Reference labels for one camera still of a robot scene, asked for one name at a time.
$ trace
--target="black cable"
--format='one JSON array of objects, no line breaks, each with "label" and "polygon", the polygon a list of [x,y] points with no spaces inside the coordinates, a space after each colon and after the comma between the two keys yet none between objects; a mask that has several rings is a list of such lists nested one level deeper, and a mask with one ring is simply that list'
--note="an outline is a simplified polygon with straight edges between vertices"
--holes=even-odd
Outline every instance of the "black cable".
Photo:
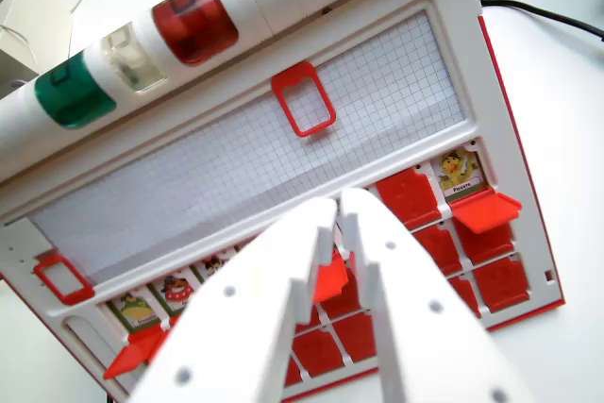
[{"label": "black cable", "polygon": [[585,24],[576,19],[568,18],[566,16],[562,16],[561,14],[547,11],[546,9],[541,9],[534,7],[533,5],[525,4],[524,2],[518,2],[516,0],[481,0],[480,3],[483,7],[509,7],[523,9],[530,13],[543,16],[544,18],[552,19],[560,23],[571,25],[572,27],[580,28],[581,30],[585,30],[586,32],[593,33],[602,41],[604,41],[604,30],[594,27],[593,25]]}]

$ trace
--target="white table surface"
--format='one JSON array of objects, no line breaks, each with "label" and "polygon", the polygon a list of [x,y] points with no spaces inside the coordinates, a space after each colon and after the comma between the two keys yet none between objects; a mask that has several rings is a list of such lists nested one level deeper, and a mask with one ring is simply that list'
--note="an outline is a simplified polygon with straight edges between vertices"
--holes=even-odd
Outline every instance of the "white table surface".
[{"label": "white table surface", "polygon": [[[75,13],[72,53],[158,1],[84,0]],[[604,28],[604,0],[521,1]],[[566,298],[565,306],[493,335],[539,401],[601,401],[604,216],[599,178],[604,178],[604,42],[507,8],[488,8],[484,18]],[[0,283],[0,313],[0,400],[105,401],[98,385],[4,283]],[[379,402],[378,376],[307,401]]]}]

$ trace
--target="white plastic roller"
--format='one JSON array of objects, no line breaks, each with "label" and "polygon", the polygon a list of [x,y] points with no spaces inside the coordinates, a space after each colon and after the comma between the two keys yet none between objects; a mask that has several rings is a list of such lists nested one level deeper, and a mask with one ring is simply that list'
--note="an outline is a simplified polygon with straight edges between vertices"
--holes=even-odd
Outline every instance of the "white plastic roller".
[{"label": "white plastic roller", "polygon": [[[35,81],[0,102],[0,181],[250,50],[334,1],[220,0],[237,29],[237,41],[195,65],[178,59],[159,33],[152,9],[144,12],[131,25],[84,51],[92,79],[116,103],[112,111],[83,127],[65,128],[40,106]],[[108,40],[116,46],[113,55],[108,51]],[[120,73],[119,68],[136,68],[140,73]]]}]

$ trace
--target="grid paper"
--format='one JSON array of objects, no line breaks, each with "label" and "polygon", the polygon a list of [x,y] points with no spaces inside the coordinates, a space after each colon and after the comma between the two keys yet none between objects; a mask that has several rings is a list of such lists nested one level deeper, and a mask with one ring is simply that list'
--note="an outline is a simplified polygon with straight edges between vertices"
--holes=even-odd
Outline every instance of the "grid paper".
[{"label": "grid paper", "polygon": [[464,118],[425,12],[316,70],[337,113],[327,129],[296,136],[269,92],[31,219],[98,283]]}]

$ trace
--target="yellow cartoon character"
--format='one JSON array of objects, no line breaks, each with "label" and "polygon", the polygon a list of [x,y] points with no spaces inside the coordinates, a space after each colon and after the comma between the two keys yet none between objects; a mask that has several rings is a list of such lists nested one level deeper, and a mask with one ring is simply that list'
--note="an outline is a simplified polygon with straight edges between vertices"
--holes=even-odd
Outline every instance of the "yellow cartoon character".
[{"label": "yellow cartoon character", "polygon": [[443,190],[458,186],[472,177],[478,169],[474,153],[468,153],[463,149],[453,150],[443,156],[441,168],[444,175],[440,176],[441,188]]},{"label": "yellow cartoon character", "polygon": [[154,314],[153,309],[151,309],[146,301],[140,297],[135,297],[130,293],[126,293],[122,297],[122,301],[125,304],[120,312],[131,320],[142,320],[143,318]]}]

